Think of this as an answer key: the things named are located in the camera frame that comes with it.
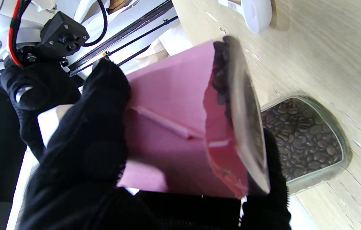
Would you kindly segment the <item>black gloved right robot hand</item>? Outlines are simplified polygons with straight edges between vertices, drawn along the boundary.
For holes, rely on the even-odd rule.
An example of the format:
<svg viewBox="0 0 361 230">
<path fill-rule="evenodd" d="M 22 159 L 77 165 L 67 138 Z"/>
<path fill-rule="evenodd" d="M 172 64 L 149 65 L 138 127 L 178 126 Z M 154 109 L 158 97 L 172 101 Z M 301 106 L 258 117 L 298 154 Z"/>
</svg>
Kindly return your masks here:
<svg viewBox="0 0 361 230">
<path fill-rule="evenodd" d="M 21 139 L 40 159 L 45 147 L 37 117 L 59 105 L 75 104 L 81 97 L 77 85 L 60 64 L 40 63 L 5 68 L 0 74 L 0 86 L 18 116 Z"/>
</svg>

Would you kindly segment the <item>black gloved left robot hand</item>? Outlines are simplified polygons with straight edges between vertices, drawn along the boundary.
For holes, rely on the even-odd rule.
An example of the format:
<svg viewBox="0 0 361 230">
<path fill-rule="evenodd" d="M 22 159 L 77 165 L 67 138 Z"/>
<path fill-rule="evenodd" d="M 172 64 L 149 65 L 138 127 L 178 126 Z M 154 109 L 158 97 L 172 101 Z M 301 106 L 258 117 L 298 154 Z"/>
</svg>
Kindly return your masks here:
<svg viewBox="0 0 361 230">
<path fill-rule="evenodd" d="M 30 180 L 21 230 L 290 230 L 288 188 L 274 136 L 264 129 L 271 192 L 247 201 L 117 187 L 128 147 L 123 113 L 131 88 L 101 59 L 64 115 Z"/>
</svg>

